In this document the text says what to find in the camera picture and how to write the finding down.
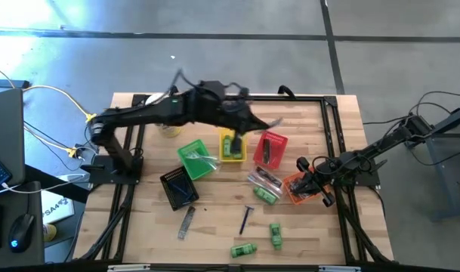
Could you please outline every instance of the green bottle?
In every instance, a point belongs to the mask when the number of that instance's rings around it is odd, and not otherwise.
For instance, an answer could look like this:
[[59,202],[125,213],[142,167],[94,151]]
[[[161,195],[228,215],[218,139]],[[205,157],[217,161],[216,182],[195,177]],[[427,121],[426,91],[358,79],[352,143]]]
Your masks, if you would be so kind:
[[223,139],[223,156],[231,156],[231,137],[226,135]]
[[270,205],[273,205],[276,202],[276,196],[270,193],[270,191],[268,191],[265,188],[255,187],[253,189],[253,193],[255,193],[255,195],[257,195],[259,199],[262,199],[263,201],[265,201],[266,203]]
[[231,257],[236,258],[242,255],[252,254],[257,251],[257,245],[247,243],[241,246],[234,246],[231,248]]
[[272,236],[272,244],[275,250],[282,249],[282,233],[281,233],[280,224],[270,224],[270,235]]

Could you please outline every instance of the green plastic container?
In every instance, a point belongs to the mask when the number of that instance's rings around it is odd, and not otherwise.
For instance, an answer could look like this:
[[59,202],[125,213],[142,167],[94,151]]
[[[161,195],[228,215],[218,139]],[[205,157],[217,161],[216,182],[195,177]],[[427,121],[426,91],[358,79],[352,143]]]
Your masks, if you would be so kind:
[[204,143],[201,140],[196,140],[191,144],[186,145],[178,149],[178,155],[181,159],[184,167],[186,168],[187,174],[194,181],[198,178],[201,178],[204,175],[213,172],[213,168],[201,159],[188,159],[186,155],[196,151],[199,155],[210,156],[208,150],[206,149]]

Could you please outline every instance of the desk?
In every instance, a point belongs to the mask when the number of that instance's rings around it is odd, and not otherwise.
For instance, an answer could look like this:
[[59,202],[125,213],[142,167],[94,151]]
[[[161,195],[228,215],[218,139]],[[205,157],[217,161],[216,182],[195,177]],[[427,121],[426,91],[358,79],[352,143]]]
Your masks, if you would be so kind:
[[[129,107],[132,96],[130,93],[115,93],[111,107]],[[337,99],[347,149],[365,147],[366,136],[356,96],[342,95]],[[295,160],[299,156],[311,158],[327,155],[318,104],[255,101],[252,111],[266,122],[284,118],[279,127],[272,129],[289,138],[280,168],[273,172],[279,178],[298,171]],[[335,133],[333,122],[331,129]],[[116,131],[121,143],[124,135],[124,128]],[[217,156],[218,129],[210,125],[188,124],[176,138],[164,138],[154,125],[146,126],[143,177],[136,186],[124,262],[344,264],[336,205],[326,208],[318,196],[300,206],[294,206],[288,197],[283,197],[274,206],[268,206],[253,194],[253,185],[246,177],[254,166],[252,157],[260,135],[249,133],[248,137],[249,159],[246,162],[224,163],[219,171],[194,182],[199,194],[199,200],[193,204],[196,213],[186,239],[180,241],[177,235],[187,209],[171,210],[159,177],[181,166],[177,148],[195,139],[202,139],[210,154]],[[113,191],[113,185],[102,185],[89,195],[74,258],[86,253],[107,225]],[[356,197],[364,230],[382,253],[392,259],[381,203],[368,188],[357,188]],[[244,205],[253,206],[255,210],[240,236],[238,232]],[[270,223],[280,223],[282,226],[281,251],[273,250]],[[116,230],[113,249],[118,236]],[[230,247],[243,243],[258,244],[258,251],[253,255],[231,258]]]

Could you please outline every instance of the plastic bag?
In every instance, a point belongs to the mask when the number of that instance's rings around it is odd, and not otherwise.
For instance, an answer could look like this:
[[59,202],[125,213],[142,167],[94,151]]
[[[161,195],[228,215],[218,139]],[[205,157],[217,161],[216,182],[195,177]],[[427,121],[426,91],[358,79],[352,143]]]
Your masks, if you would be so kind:
[[283,182],[260,166],[255,167],[255,169],[250,172],[248,180],[253,184],[267,189],[277,198],[283,195]]

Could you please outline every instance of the red basket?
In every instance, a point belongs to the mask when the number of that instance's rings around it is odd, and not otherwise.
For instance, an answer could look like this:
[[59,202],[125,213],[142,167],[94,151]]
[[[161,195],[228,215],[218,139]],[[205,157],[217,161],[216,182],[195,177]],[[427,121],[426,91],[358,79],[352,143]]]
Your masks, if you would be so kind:
[[[263,161],[263,140],[268,139],[270,141],[270,161],[268,164]],[[285,147],[287,146],[288,138],[282,135],[275,134],[273,132],[264,131],[261,134],[260,141],[258,142],[257,150],[253,156],[253,160],[262,166],[271,169],[278,169],[280,162],[282,161]]]

